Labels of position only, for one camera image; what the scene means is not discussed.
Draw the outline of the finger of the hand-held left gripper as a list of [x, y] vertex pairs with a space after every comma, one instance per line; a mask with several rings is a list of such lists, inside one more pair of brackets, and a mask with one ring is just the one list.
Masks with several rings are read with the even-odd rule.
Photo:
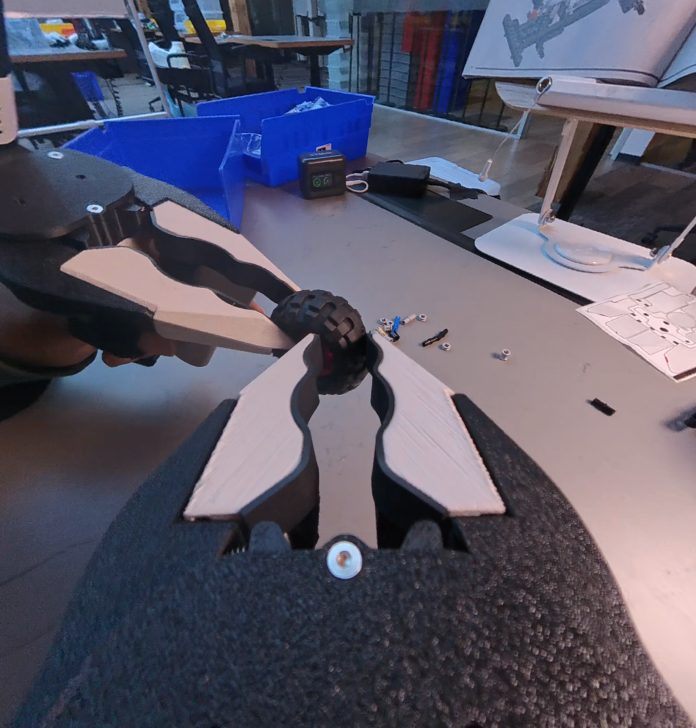
[[176, 357], [192, 366], [207, 366], [217, 348], [271, 355], [295, 345], [250, 307], [254, 292], [204, 266], [195, 282], [182, 282], [145, 253], [119, 245], [77, 253], [61, 271], [148, 309], [156, 334], [175, 341]]
[[267, 298], [287, 298], [300, 287], [240, 232], [173, 201], [154, 206], [154, 244], [164, 270], [193, 272], [194, 282], [227, 282], [221, 291], [246, 290]]

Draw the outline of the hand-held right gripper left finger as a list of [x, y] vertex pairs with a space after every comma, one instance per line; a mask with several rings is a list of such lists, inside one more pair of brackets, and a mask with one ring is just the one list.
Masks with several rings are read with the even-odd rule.
[[183, 511], [185, 521], [231, 521], [294, 532], [319, 509], [309, 421], [320, 403], [319, 336], [309, 334], [241, 392]]

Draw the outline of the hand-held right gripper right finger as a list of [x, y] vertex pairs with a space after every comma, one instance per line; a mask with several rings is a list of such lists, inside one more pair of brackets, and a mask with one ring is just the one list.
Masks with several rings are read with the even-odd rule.
[[505, 515], [506, 504], [460, 414], [456, 393], [383, 336], [369, 336], [380, 424], [371, 476], [377, 533], [418, 521]]

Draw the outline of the black lego wheel red hub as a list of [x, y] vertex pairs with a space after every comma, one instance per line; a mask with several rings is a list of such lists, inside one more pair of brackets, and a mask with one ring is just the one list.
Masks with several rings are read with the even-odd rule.
[[367, 331], [345, 298], [326, 290], [299, 290], [276, 305], [270, 319], [294, 341], [308, 334], [320, 337], [320, 395], [344, 395], [362, 383], [368, 373]]

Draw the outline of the white printed sticker sheet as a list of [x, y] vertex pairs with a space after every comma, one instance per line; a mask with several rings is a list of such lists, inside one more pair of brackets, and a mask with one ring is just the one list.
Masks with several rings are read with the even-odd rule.
[[662, 282], [577, 311], [669, 379], [696, 377], [695, 295]]

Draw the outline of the person's left forearm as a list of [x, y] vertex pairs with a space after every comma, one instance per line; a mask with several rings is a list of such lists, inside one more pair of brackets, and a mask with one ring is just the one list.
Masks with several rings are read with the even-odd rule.
[[53, 377], [19, 369], [0, 360], [0, 423], [33, 405]]

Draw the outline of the lego instruction booklet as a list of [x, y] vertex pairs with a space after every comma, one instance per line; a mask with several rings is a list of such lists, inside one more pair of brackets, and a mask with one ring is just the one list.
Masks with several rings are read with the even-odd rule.
[[462, 77], [664, 87], [696, 74], [696, 1], [492, 1]]

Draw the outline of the person's left hand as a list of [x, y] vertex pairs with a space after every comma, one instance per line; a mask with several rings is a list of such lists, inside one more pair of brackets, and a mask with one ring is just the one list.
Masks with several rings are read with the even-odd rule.
[[0, 385], [79, 371], [96, 352], [71, 334], [67, 319], [25, 305], [0, 283]]

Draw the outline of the small black device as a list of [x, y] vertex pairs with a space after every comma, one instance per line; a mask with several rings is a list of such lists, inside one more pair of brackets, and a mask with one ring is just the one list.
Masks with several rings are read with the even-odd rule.
[[298, 182], [303, 199], [343, 196], [346, 192], [346, 157], [340, 151], [320, 150], [298, 155]]

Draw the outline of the black power adapter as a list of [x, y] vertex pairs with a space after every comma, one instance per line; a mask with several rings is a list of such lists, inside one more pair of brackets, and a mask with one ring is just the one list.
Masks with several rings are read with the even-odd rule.
[[377, 162], [368, 170], [368, 192], [375, 195], [419, 198], [431, 178], [431, 167], [403, 162]]

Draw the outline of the black office chair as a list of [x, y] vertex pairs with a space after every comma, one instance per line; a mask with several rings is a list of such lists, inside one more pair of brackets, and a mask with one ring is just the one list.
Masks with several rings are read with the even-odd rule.
[[165, 69], [159, 71], [159, 78], [180, 110], [185, 104], [248, 95], [251, 89], [244, 58], [215, 40], [197, 1], [184, 1], [182, 5], [197, 33], [198, 44], [184, 42], [180, 37], [170, 2], [149, 2], [152, 19], [163, 41], [168, 42], [164, 47]]

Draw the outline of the white plastic stand base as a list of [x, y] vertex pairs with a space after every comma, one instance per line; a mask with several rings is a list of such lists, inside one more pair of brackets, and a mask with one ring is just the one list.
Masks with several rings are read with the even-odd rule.
[[514, 108], [563, 118], [563, 132], [539, 213], [525, 213], [475, 241], [482, 254], [589, 302], [667, 283], [696, 290], [696, 266], [673, 254], [653, 265], [656, 253], [640, 245], [562, 221], [552, 203], [580, 122], [594, 122], [696, 138], [696, 93], [689, 90], [613, 85], [555, 75], [535, 88], [499, 83]]

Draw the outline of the thin metal rod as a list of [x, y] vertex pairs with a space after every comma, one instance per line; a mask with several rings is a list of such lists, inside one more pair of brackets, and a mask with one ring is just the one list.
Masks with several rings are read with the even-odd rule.
[[671, 244], [666, 245], [657, 251], [652, 259], [653, 265], [661, 265], [666, 260], [668, 260], [672, 256], [673, 252], [683, 243], [688, 234], [691, 233], [694, 227], [696, 227], [696, 215], [681, 230], [679, 235], [674, 239]]
[[520, 139], [515, 135], [507, 135], [503, 138], [487, 159], [479, 177], [480, 181], [486, 181], [492, 175], [501, 176], [509, 172], [515, 164], [519, 144]]

